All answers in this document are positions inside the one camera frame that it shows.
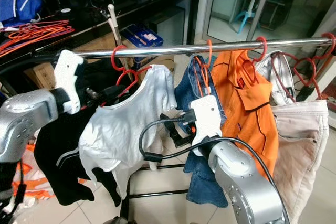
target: tiled floor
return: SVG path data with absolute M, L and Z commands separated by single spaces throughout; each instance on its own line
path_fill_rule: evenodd
M 188 63 L 186 56 L 175 57 L 175 85 L 182 77 Z M 168 116 L 177 115 L 177 111 Z M 176 148 L 165 134 L 159 131 L 163 139 L 164 152 L 174 153 Z M 334 223 L 336 220 L 336 131 L 330 130 L 330 137 L 324 153 L 321 167 L 317 174 L 313 193 L 302 214 L 301 224 Z M 181 164 L 187 155 L 169 159 L 164 164 Z M 187 189 L 190 175 L 181 168 L 142 171 L 132 176 L 131 192 L 148 193 L 160 190 Z M 116 208 L 109 193 L 103 186 L 96 189 L 91 182 L 87 185 L 94 191 L 95 201 L 79 201 L 70 206 L 61 206 L 56 198 L 41 201 L 36 207 L 17 218 L 18 224 L 103 224 L 117 216 Z M 219 209 L 212 205 L 196 205 L 185 200 L 183 195 L 139 198 L 130 201 L 130 218 L 138 224 L 236 224 L 231 206 Z

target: metal rack leg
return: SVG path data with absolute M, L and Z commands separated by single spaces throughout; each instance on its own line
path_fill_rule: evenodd
M 126 220 L 128 220 L 129 216 L 129 209 L 130 209 L 130 185 L 131 180 L 128 180 L 127 183 L 127 190 L 126 190 L 126 198 L 121 202 L 121 209 L 120 209 L 120 217 L 124 217 Z

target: shirt collar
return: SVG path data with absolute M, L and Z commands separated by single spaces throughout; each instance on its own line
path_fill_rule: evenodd
M 256 72 L 259 83 L 251 83 L 249 78 L 237 67 L 241 69 L 242 62 L 238 61 L 238 56 L 248 60 L 247 50 L 237 50 L 228 52 L 229 57 L 224 57 L 224 61 L 229 64 L 228 78 L 234 89 L 237 91 L 246 111 L 255 110 L 269 103 L 269 97 L 272 91 L 272 84 L 268 82 L 261 74 Z M 237 82 L 237 76 L 242 78 L 245 83 L 244 89 L 241 89 Z

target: clothes rack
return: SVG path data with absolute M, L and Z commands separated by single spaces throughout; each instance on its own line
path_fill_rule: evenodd
M 302 47 L 302 46 L 327 46 L 332 43 L 330 38 L 307 38 L 307 39 L 286 39 L 286 40 L 268 40 L 268 48 L 279 47 Z M 240 49 L 261 49 L 264 44 L 259 41 L 243 41 L 243 42 L 229 42 L 221 44 L 213 44 L 212 51 L 231 51 Z M 120 49 L 115 53 L 116 57 L 128 58 L 128 57 L 147 57 L 147 56 L 160 56 L 171 54 L 193 54 L 200 52 L 209 52 L 210 47 L 208 45 L 185 45 L 174 47 L 146 47 L 146 48 L 127 48 Z M 78 51 L 77 55 L 88 59 L 94 58 L 109 58 L 113 53 L 112 49 L 106 50 L 92 50 L 92 51 Z
M 328 46 L 333 44 L 331 38 L 306 38 L 306 39 L 287 39 L 287 40 L 268 40 L 267 48 L 279 48 L 279 47 L 302 47 L 302 46 Z M 213 52 L 219 51 L 231 51 L 231 50 L 242 50 L 242 49 L 262 49 L 264 48 L 264 43 L 260 41 L 243 41 L 243 42 L 229 42 L 222 44 L 213 44 L 211 47 L 209 45 L 185 45 L 185 46 L 174 46 L 174 47 L 151 47 L 151 48 L 122 48 L 115 53 L 115 57 L 129 58 L 129 57 L 147 57 L 147 56 L 160 56 L 168 54 L 192 54 L 209 52 L 212 48 Z M 92 59 L 92 58 L 109 58 L 111 57 L 113 50 L 99 50 L 99 51 L 79 51 L 76 54 Z M 158 169 L 168 169 L 168 168 L 179 168 L 184 167 L 184 164 L 179 165 L 163 165 L 158 166 Z M 130 194 L 130 180 L 128 181 L 127 196 L 121 203 L 120 217 L 125 219 L 129 218 L 129 205 L 130 199 L 143 198 L 143 197 L 153 197 L 153 196 L 163 196 L 163 195 L 175 195 L 175 194 L 185 194 L 188 190 L 173 190 L 173 191 L 161 191 L 155 193 L 145 193 L 145 194 Z

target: beige pants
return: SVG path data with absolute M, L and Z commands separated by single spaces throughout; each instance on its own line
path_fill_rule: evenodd
M 279 134 L 274 180 L 291 224 L 296 224 L 313 190 L 329 136 L 326 101 L 273 106 Z

